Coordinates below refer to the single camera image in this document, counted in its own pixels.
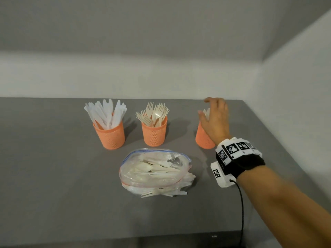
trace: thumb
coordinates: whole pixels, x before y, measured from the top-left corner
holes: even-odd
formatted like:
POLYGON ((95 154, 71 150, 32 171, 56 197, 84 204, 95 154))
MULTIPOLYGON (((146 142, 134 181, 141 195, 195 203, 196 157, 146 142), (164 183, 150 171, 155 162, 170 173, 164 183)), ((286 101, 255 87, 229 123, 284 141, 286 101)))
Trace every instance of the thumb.
POLYGON ((201 126, 202 126, 203 129, 205 129, 205 126, 208 123, 206 115, 201 110, 198 111, 198 114, 199 114, 199 119, 200 119, 200 122, 201 122, 201 126))

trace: white wristband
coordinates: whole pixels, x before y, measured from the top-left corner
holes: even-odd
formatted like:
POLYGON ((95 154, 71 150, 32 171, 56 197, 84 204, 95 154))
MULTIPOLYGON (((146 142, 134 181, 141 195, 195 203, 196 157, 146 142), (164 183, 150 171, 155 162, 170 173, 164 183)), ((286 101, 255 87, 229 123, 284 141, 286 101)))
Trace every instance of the white wristband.
POLYGON ((216 152, 220 156, 224 165, 228 165, 234 159, 245 155, 256 154, 262 157, 262 153, 259 152, 249 141, 236 137, 223 140, 217 146, 216 152))

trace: person's right hand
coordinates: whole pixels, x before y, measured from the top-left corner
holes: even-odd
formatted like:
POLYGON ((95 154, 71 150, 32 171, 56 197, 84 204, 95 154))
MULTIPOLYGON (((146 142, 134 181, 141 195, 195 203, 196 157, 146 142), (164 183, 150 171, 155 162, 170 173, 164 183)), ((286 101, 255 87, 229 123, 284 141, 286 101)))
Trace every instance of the person's right hand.
POLYGON ((205 99, 210 103, 209 121, 205 113, 198 111, 201 126, 211 140, 218 145, 225 139, 231 139, 229 130, 229 110, 226 101, 223 98, 205 99))

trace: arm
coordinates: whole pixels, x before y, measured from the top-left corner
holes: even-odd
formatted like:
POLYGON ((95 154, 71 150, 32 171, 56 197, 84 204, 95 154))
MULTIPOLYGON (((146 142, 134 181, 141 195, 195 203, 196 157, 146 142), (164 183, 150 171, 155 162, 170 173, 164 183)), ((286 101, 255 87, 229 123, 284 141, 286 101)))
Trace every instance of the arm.
MULTIPOLYGON (((230 139, 224 99, 207 98, 210 117, 199 111, 202 128, 216 145, 230 139)), ((244 171, 237 182, 283 247, 331 247, 331 215, 266 166, 244 171)))

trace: forearm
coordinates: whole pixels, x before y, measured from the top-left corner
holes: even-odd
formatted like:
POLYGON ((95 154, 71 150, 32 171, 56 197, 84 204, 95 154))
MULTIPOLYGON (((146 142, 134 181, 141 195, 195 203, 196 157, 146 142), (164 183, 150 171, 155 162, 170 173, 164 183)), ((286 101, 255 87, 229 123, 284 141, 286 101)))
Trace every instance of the forearm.
POLYGON ((329 247, 330 215, 295 186, 266 166, 245 171, 237 181, 283 247, 329 247))

